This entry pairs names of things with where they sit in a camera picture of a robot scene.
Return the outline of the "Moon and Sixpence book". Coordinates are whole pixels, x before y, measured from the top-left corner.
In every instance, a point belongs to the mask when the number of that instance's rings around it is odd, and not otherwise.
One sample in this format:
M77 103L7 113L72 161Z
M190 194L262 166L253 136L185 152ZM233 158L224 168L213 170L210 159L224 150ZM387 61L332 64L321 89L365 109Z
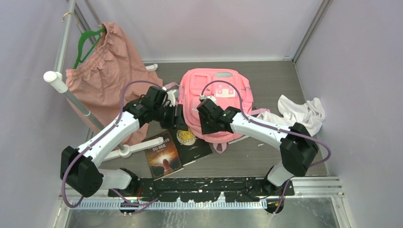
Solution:
M212 155L210 145L194 135L190 128L187 131L170 129L168 132L173 139L182 165L186 166Z

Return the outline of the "pink student backpack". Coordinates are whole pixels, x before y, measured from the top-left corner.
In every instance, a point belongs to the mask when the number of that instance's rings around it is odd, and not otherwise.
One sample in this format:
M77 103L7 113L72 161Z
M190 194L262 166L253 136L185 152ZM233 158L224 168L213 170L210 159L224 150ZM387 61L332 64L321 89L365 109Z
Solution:
M172 82L164 88L171 90L178 87L177 103L183 105L183 116L188 128L200 139L212 143L217 153L223 153L227 144L239 141L243 135L228 132L202 134L199 113L200 95L211 98L223 110L227 107L242 108L254 117L269 109L254 109L253 95L249 80L231 69L196 68L184 74L179 84Z

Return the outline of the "Three Days To See book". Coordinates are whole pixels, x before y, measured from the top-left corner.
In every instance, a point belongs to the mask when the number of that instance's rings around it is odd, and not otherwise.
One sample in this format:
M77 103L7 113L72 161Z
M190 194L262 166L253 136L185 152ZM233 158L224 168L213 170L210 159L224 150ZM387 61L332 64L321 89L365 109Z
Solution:
M163 143L145 149L145 155L154 181L183 169L179 153L169 130L147 138L144 142L162 137Z

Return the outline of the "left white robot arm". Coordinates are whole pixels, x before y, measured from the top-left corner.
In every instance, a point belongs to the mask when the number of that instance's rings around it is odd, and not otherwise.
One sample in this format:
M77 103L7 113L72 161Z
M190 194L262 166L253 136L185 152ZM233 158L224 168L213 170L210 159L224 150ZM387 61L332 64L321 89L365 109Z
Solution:
M174 101L166 90L151 86L145 95L128 102L117 118L91 140L77 148L66 147L61 154L62 194L66 194L68 185L85 198L98 190L135 195L139 181L133 172L125 168L102 170L99 166L123 139L152 121L159 122L163 129L186 130L183 105Z

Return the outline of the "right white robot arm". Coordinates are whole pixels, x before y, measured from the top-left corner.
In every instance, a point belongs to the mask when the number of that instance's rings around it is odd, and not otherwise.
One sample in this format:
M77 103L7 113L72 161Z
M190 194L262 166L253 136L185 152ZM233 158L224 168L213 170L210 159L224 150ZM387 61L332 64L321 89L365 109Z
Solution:
M265 192L276 195L292 177L304 177L318 153L318 146L306 127L273 124L243 113L235 107L223 110L211 99L197 106L203 134L229 132L260 140L279 150L281 161L267 174Z

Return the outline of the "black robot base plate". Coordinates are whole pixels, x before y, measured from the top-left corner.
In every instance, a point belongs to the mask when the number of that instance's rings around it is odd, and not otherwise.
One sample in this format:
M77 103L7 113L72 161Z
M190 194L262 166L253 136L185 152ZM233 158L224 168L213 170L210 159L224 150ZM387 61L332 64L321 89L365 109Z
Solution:
M221 178L140 178L132 190L120 190L126 198L134 197L160 202L215 202L220 195L225 202L254 202L273 196L277 199L284 188L270 194L263 185L263 177L221 177Z

